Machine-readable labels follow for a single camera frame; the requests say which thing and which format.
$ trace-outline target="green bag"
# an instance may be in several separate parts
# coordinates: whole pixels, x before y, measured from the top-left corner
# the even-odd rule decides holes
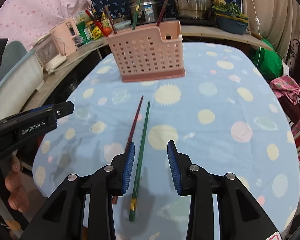
[[[264,43],[268,44],[272,49],[273,46],[266,40],[262,40]],[[263,48],[258,48],[257,51],[250,51],[251,61],[257,66],[258,58],[260,52],[260,60],[258,64],[258,70],[262,74],[262,76],[267,81],[272,81],[278,77],[282,76],[283,68],[282,68],[282,59],[280,56],[274,51],[270,51]]]

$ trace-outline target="plastic basket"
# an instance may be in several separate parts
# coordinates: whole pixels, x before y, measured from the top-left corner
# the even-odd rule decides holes
[[[107,38],[123,82],[185,75],[179,21],[147,24]]]

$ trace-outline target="tomato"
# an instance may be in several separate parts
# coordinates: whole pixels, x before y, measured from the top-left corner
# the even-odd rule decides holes
[[[106,28],[103,28],[103,32],[104,32],[104,35],[106,37],[108,37],[108,35],[111,34],[112,30],[110,27],[106,27]]]

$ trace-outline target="pink curtain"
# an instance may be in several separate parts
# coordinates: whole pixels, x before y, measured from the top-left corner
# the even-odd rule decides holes
[[[27,50],[53,26],[85,9],[90,0],[6,0],[0,9],[0,38]]]

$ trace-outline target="electric cord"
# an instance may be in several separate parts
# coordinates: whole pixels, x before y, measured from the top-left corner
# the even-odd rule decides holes
[[[253,0],[252,0],[252,4],[253,4],[253,8],[254,8],[254,13],[255,13],[255,15],[256,15],[255,21],[256,21],[257,26],[258,26],[258,33],[259,33],[259,35],[260,35],[260,28],[259,28],[259,26],[260,26],[260,21],[259,21],[259,19],[258,19],[257,11],[256,11],[256,6],[254,5],[254,1],[253,1]],[[261,54],[261,48],[259,48],[259,57],[258,57],[258,62],[257,62],[256,68],[258,68],[258,65],[259,65],[260,54]]]
[[[64,52],[65,52],[65,56],[67,56],[67,54],[66,54],[66,43],[65,43],[65,40],[63,38],[61,38],[61,37],[56,37],[55,39],[61,39],[62,40],[62,42],[63,42],[63,49],[64,49]]]
[[[68,67],[69,65],[71,65],[72,63],[74,63],[75,61],[77,61],[78,59],[82,58],[82,57],[85,57],[86,55],[90,54],[91,52],[95,51],[96,49],[100,49],[102,47],[104,47],[106,44],[108,44],[108,42],[104,42],[103,44],[101,44],[100,46],[96,47],[96,48],[93,48],[89,51],[87,51],[86,53],[82,54],[80,57],[76,58],[75,60],[67,63],[66,65],[62,66],[61,68],[56,68],[53,73],[55,72],[58,72],[60,70],[63,70],[64,68]]]

